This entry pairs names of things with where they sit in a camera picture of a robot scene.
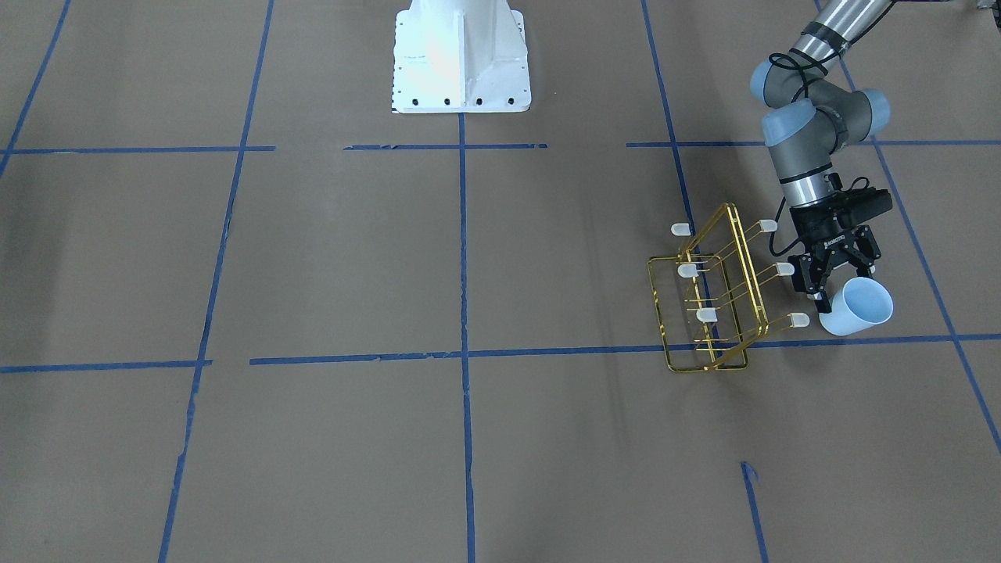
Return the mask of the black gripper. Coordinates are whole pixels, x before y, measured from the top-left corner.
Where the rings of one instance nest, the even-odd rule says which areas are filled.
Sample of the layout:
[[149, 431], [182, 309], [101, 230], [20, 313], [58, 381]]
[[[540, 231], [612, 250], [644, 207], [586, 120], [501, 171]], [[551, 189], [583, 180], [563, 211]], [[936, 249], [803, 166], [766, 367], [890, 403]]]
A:
[[[796, 207], [791, 210], [791, 220], [796, 228], [797, 238], [790, 247], [804, 245], [811, 250], [815, 243], [826, 243], [829, 240], [851, 234], [848, 242], [848, 264], [855, 268], [857, 277], [874, 278], [876, 261], [881, 257], [881, 250], [872, 231], [856, 231], [860, 225], [872, 220], [877, 213], [862, 210], [861, 207], [811, 206]], [[832, 311], [832, 303], [826, 290], [832, 267], [833, 252], [810, 252], [794, 254], [788, 257], [788, 264], [793, 267], [791, 284], [795, 292], [804, 293], [812, 300], [819, 314]]]

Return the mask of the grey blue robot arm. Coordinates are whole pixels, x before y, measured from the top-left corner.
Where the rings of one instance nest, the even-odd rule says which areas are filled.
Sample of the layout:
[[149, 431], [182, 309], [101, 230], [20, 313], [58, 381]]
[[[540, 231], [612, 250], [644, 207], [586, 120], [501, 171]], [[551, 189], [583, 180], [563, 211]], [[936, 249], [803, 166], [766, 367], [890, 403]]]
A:
[[892, 209], [888, 190], [861, 181], [846, 188], [834, 154], [883, 131], [891, 116], [877, 89], [850, 91], [830, 82], [830, 71], [862, 36], [886, 16], [890, 1], [831, 1], [803, 28], [790, 49], [755, 68], [751, 92], [768, 107], [762, 139], [803, 252], [789, 256], [796, 292], [820, 314], [833, 309], [828, 278], [851, 266], [858, 277], [874, 273], [881, 252], [869, 221]]

